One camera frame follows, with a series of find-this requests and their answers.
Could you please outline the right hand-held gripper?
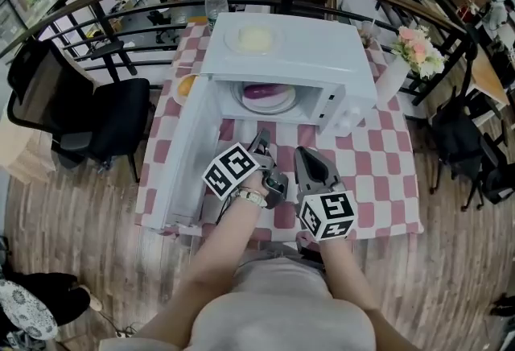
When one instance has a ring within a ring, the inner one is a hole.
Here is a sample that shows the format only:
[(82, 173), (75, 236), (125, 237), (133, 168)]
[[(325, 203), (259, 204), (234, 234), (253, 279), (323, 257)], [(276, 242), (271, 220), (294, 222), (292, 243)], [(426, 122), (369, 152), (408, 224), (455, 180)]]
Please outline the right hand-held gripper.
[(356, 202), (336, 165), (319, 151), (295, 149), (297, 218), (315, 241), (347, 237), (356, 223)]

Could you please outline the white oval plate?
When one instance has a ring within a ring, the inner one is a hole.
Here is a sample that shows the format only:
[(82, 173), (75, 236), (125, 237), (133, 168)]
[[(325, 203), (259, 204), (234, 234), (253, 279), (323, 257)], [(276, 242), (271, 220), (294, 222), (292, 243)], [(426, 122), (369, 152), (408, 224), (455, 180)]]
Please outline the white oval plate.
[(295, 88), (285, 85), (288, 90), (282, 94), (262, 99), (248, 99), (241, 95), (241, 101), (245, 108), (257, 114), (279, 114), (288, 110), (295, 102)]

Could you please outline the purple eggplant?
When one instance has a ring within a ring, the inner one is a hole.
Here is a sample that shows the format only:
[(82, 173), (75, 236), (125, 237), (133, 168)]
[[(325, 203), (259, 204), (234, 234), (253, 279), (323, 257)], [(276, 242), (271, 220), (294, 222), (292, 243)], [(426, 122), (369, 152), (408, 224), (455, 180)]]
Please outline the purple eggplant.
[(255, 84), (243, 88), (243, 97), (248, 99), (262, 99), (284, 93), (288, 87), (281, 84)]

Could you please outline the white microwave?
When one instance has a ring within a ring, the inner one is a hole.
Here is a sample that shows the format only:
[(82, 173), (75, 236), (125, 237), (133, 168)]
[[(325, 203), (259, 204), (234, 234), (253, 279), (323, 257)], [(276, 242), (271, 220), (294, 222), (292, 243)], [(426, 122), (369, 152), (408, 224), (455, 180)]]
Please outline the white microwave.
[[(265, 56), (230, 50), (225, 32), (244, 23), (280, 31), (280, 48)], [(225, 119), (309, 125), (320, 134), (345, 137), (377, 103), (369, 61), (353, 26), (280, 14), (223, 13), (208, 32), (200, 70), (190, 73), (198, 77), (189, 95), (177, 94), (183, 76), (175, 86), (179, 122), (154, 200), (160, 217), (176, 225), (190, 226), (199, 218), (209, 189), (202, 176), (232, 146), (217, 149)], [(293, 86), (295, 102), (279, 114), (254, 113), (241, 101), (243, 88), (253, 84)]]

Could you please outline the person's right forearm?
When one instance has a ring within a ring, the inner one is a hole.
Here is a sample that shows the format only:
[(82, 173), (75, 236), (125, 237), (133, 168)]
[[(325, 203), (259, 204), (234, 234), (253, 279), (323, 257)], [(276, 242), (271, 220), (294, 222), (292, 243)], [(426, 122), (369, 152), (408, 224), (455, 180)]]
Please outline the person's right forearm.
[(383, 316), (371, 286), (344, 238), (321, 241), (319, 252), (332, 296), (356, 305), (365, 313), (373, 326), (377, 351), (420, 351)]

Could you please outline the person's left hand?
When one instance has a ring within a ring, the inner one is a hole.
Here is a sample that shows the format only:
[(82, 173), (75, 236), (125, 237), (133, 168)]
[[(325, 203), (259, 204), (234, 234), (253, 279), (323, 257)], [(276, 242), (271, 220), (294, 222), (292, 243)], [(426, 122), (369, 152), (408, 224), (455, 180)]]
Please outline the person's left hand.
[(249, 175), (241, 184), (241, 188), (247, 188), (262, 196), (267, 196), (269, 191), (263, 185), (262, 171), (256, 170)]

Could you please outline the pale wristwatch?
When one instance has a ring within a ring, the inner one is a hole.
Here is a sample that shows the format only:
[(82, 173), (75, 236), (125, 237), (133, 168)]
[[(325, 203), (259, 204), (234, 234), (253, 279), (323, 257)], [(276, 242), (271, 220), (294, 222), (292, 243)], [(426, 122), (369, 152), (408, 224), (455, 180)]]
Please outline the pale wristwatch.
[(235, 198), (247, 200), (263, 209), (267, 207), (266, 198), (261, 193), (250, 188), (237, 188), (235, 191), (233, 191), (232, 196)]

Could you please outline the table with checkered cloth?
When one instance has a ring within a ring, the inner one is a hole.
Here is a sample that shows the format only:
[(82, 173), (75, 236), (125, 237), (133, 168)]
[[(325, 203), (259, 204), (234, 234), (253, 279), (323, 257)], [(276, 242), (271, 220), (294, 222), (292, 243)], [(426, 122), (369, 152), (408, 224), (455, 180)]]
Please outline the table with checkered cloth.
[[(189, 23), (183, 30), (146, 145), (135, 209), (136, 223), (162, 235), (205, 236), (214, 226), (221, 207), (220, 200), (206, 192), (200, 219), (190, 226), (176, 225), (173, 219), (163, 220), (155, 207), (162, 170), (171, 155), (172, 138), (181, 111), (174, 99), (175, 86), (180, 77), (200, 70), (208, 40), (208, 27), (203, 23)], [(373, 109), (347, 137), (318, 134), (315, 127), (309, 125), (225, 119), (220, 126), (217, 149), (222, 151), (235, 142), (248, 145), (263, 128), (270, 132), (272, 156), (291, 182), (287, 201), (261, 216), (254, 239), (293, 242), (299, 237), (310, 238), (302, 232), (293, 206), (297, 200), (293, 180), (294, 152), (298, 146), (316, 149), (332, 160), (344, 186), (353, 192), (357, 202), (356, 222), (349, 238), (369, 239), (423, 231), (413, 148), (397, 99)]]

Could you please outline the orange fruit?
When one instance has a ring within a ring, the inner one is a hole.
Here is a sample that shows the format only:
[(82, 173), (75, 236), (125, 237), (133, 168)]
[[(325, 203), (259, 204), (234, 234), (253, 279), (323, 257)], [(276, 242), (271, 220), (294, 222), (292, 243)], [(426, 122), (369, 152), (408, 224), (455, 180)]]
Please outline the orange fruit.
[(197, 77), (198, 76), (196, 74), (190, 74), (182, 77), (177, 87), (177, 94), (181, 97), (187, 97)]

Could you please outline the plate with yellow food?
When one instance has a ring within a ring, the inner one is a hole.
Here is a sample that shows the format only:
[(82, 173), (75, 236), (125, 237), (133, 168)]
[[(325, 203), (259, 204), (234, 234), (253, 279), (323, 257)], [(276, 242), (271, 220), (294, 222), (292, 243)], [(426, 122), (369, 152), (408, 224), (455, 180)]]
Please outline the plate with yellow food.
[(243, 56), (265, 56), (277, 51), (283, 34), (264, 24), (246, 24), (225, 32), (224, 42), (233, 52)]

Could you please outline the person's torso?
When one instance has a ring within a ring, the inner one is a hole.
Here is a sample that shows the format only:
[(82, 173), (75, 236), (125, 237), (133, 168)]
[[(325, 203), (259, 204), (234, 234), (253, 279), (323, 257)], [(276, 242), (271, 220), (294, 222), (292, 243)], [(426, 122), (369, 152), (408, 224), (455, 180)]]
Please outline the person's torso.
[(334, 299), (321, 273), (288, 258), (240, 266), (233, 289), (206, 305), (188, 351), (376, 351), (372, 323)]

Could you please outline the black office chair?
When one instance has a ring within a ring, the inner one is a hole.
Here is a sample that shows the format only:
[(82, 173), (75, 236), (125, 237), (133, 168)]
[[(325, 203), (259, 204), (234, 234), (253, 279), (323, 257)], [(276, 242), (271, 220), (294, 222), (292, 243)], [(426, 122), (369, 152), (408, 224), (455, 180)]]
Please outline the black office chair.
[(483, 134), (480, 142), (482, 159), (476, 177), (472, 180), (471, 190), (461, 211), (465, 212), (475, 194), (479, 194), (478, 210), (484, 207), (484, 200), (492, 204), (499, 204), (515, 193), (515, 162), (508, 163), (505, 153), (499, 148), (500, 144), (507, 144), (505, 135), (492, 139), (488, 133)]
[(91, 159), (108, 170), (114, 158), (125, 156), (136, 166), (152, 107), (146, 78), (95, 85), (51, 40), (30, 40), (14, 57), (7, 82), (10, 122), (49, 133), (63, 163)]
[(434, 194), (440, 185), (443, 167), (451, 169), (451, 176), (465, 176), (472, 182), (470, 196), (478, 186), (482, 158), (483, 135), (466, 115), (456, 87), (451, 91), (449, 100), (438, 106), (430, 120), (429, 131), (438, 157), (435, 183), (430, 187)]

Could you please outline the clear plastic bottle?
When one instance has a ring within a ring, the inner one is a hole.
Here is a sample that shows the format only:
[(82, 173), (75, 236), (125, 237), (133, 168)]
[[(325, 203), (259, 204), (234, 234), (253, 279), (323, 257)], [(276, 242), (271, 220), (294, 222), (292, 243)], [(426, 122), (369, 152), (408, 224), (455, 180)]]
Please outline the clear plastic bottle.
[(204, 5), (208, 29), (212, 32), (219, 14), (229, 11), (229, 4), (227, 0), (204, 0)]

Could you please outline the wooden desk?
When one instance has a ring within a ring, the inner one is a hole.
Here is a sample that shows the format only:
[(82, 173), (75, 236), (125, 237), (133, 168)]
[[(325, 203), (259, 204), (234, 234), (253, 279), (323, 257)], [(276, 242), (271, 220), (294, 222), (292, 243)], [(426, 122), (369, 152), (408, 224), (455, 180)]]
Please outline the wooden desk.
[(477, 46), (477, 55), (472, 63), (472, 76), (467, 94), (475, 91), (489, 97), (498, 110), (509, 104), (509, 98), (501, 81), (480, 45)]

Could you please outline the round table with beige cloth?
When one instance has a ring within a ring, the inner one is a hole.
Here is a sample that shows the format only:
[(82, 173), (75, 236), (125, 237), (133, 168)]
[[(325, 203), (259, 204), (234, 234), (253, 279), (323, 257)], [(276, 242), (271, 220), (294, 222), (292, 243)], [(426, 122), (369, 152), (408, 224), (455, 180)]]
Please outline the round table with beige cloth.
[(24, 184), (48, 182), (56, 170), (49, 133), (12, 123), (6, 114), (0, 119), (0, 166)]

